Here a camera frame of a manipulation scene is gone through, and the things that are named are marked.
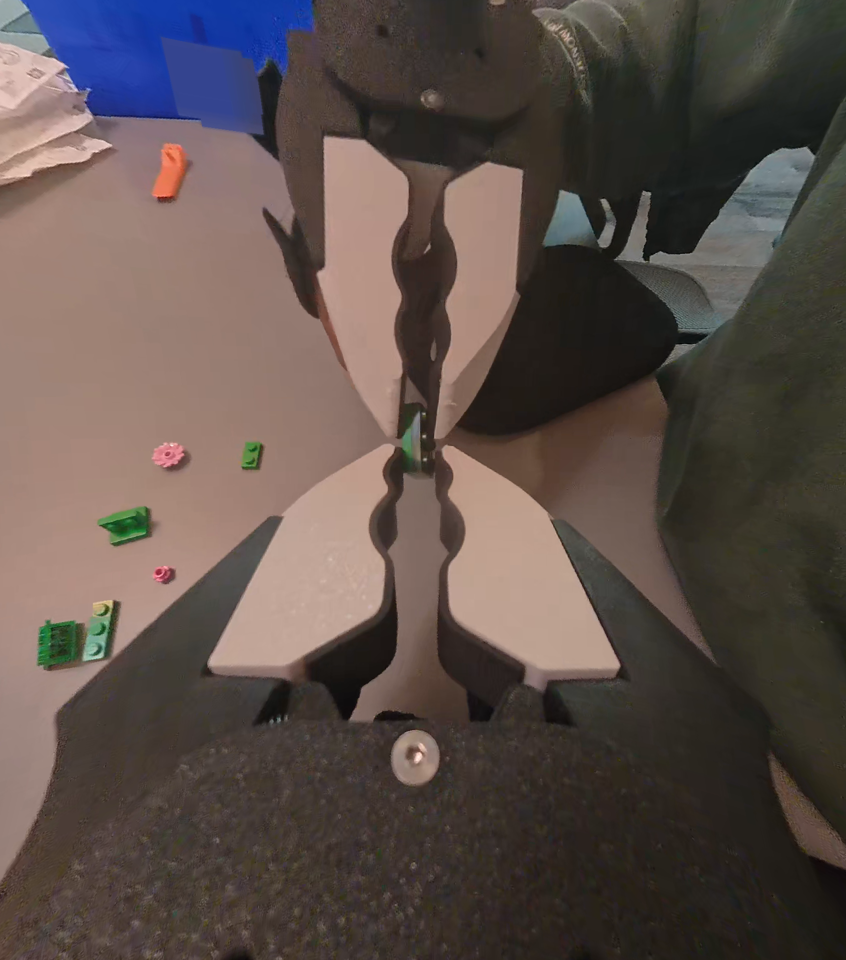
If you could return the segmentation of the green narrow toy plate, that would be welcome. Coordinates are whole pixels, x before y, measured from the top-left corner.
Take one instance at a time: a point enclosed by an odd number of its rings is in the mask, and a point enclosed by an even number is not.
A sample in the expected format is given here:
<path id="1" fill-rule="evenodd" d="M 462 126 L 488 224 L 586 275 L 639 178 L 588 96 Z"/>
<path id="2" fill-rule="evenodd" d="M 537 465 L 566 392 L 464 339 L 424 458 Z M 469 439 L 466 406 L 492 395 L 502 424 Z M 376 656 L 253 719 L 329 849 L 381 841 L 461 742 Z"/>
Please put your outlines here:
<path id="1" fill-rule="evenodd" d="M 112 653 L 119 603 L 116 600 L 93 602 L 83 634 L 81 660 L 96 663 Z"/>

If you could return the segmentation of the green toy brick assembly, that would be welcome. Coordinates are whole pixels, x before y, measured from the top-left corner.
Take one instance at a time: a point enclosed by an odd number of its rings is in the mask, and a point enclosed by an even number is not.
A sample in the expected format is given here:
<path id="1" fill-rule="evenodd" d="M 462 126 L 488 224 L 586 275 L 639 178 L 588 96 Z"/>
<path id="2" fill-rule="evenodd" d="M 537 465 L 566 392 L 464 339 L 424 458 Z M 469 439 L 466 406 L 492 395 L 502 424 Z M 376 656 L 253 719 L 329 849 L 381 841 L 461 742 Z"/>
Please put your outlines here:
<path id="1" fill-rule="evenodd" d="M 404 402 L 398 421 L 398 446 L 404 474 L 431 477 L 435 469 L 435 440 L 431 416 L 421 402 Z"/>

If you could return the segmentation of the grey desk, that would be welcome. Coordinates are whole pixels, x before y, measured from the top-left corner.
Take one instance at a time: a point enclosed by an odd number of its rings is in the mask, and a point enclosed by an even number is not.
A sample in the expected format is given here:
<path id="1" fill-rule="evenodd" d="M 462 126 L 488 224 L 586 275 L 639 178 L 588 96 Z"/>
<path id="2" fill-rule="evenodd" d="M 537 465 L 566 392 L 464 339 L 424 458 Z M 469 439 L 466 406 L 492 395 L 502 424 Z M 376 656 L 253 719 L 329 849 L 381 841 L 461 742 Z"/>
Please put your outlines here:
<path id="1" fill-rule="evenodd" d="M 40 624 L 115 599 L 124 650 L 383 441 L 261 216 L 288 213 L 277 163 L 187 122 L 97 126 L 112 150 L 0 189 L 0 881 L 45 796 L 55 715 L 101 669 L 40 669 Z M 151 196 L 165 143 L 189 158 L 167 203 Z M 187 450 L 175 469 L 151 462 L 166 441 Z M 150 536 L 110 545 L 96 522 L 139 506 Z M 175 578 L 154 582 L 165 565 Z"/>

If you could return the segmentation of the pile of white paper bags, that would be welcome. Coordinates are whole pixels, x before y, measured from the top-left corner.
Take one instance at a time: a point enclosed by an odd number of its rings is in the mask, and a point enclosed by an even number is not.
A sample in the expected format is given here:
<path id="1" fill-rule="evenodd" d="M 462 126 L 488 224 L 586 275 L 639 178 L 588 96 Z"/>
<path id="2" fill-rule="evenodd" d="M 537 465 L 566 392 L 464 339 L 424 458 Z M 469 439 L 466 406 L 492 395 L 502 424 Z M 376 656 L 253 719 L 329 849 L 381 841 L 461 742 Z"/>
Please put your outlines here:
<path id="1" fill-rule="evenodd" d="M 0 40 L 0 186 L 111 149 L 93 136 L 87 97 L 56 58 Z"/>

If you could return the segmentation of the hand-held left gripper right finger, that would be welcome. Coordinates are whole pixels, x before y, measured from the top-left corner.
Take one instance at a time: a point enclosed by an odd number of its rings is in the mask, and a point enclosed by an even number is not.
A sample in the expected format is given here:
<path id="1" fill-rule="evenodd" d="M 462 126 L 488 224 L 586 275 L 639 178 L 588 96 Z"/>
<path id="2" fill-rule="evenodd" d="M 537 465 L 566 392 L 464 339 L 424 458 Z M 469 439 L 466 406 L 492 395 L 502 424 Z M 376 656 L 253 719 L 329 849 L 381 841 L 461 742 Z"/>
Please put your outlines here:
<path id="1" fill-rule="evenodd" d="M 445 672 L 494 709 L 516 685 L 617 678 L 621 662 L 553 518 L 460 449 L 436 459 L 437 651 Z"/>

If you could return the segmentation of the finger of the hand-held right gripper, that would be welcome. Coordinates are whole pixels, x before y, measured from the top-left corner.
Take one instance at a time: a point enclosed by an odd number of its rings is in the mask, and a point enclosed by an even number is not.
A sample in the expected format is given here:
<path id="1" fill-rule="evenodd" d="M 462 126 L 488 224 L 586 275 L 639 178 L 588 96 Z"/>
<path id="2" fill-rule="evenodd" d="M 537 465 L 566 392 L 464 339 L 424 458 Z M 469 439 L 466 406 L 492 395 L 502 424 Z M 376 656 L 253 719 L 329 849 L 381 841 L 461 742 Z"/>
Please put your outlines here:
<path id="1" fill-rule="evenodd" d="M 327 136 L 323 187 L 320 293 L 354 388 L 383 435 L 394 439 L 405 376 L 394 250 L 408 218 L 409 181 L 366 141 Z"/>
<path id="2" fill-rule="evenodd" d="M 429 435 L 443 442 L 471 406 L 507 332 L 517 291 L 524 174 L 428 164 L 434 279 L 427 330 Z"/>

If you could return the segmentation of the green toy bracket brick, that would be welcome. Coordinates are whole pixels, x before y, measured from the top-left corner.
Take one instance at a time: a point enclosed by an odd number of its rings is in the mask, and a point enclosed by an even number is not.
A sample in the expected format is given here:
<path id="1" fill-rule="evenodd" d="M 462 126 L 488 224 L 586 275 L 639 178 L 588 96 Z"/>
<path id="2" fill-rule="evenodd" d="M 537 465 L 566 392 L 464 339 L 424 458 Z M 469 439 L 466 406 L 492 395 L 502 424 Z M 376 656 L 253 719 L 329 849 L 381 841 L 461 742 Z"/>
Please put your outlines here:
<path id="1" fill-rule="evenodd" d="M 123 546 L 151 534 L 151 510 L 146 506 L 119 510 L 102 517 L 96 525 L 106 531 L 111 546 Z"/>

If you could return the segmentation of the green ridged toy piece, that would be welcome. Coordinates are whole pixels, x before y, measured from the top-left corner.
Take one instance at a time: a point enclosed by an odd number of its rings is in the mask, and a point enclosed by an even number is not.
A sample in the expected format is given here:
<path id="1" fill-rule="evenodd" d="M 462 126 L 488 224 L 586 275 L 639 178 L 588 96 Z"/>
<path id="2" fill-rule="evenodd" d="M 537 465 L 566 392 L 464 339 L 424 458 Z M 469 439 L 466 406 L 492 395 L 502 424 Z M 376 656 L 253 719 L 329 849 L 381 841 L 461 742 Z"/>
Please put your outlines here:
<path id="1" fill-rule="evenodd" d="M 75 663 L 80 657 L 81 630 L 74 620 L 46 619 L 37 634 L 36 665 L 53 669 Z"/>

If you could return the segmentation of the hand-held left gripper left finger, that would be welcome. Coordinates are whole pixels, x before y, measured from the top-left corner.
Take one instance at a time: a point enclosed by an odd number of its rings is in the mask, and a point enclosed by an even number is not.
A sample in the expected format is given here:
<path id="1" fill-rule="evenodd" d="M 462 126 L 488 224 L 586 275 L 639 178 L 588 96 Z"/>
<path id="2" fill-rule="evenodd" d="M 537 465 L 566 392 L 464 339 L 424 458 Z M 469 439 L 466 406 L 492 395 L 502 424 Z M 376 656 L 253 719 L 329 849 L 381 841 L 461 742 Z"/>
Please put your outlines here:
<path id="1" fill-rule="evenodd" d="M 282 515 L 208 669 L 220 677 L 322 684 L 341 714 L 391 664 L 398 615 L 400 453 L 384 443 Z"/>

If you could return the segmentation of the orange toy piece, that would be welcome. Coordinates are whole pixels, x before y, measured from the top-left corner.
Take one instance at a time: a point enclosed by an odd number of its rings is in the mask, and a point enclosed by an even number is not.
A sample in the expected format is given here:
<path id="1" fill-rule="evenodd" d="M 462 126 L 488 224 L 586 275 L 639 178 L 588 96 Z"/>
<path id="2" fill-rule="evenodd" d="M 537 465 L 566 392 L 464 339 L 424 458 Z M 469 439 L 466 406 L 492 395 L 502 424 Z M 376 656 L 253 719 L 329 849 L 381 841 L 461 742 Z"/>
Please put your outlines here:
<path id="1" fill-rule="evenodd" d="M 176 143 L 163 144 L 160 170 L 151 190 L 152 198 L 159 203 L 176 200 L 188 170 L 189 158 L 184 148 Z"/>

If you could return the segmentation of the blue plastic bin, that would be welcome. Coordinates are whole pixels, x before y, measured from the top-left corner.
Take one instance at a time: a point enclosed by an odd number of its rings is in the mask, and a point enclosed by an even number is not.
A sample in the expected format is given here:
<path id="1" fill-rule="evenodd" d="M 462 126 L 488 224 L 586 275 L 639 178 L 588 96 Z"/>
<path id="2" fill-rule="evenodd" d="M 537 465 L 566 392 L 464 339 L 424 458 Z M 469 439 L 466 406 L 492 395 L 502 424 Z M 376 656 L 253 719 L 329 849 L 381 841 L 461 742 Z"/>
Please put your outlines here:
<path id="1" fill-rule="evenodd" d="M 26 1 L 97 116 L 198 120 L 261 134 L 258 74 L 286 66 L 309 1 Z"/>

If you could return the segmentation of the person's green sweatshirt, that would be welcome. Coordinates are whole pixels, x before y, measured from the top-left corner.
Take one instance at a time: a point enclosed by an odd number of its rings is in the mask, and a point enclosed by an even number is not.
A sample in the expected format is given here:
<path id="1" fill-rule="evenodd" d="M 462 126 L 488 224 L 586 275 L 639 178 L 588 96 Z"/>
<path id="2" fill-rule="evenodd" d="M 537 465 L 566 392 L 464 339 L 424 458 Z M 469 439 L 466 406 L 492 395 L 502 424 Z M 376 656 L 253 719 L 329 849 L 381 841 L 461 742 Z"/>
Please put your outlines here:
<path id="1" fill-rule="evenodd" d="M 669 559 L 846 843 L 846 94 L 743 304 L 660 378 Z"/>

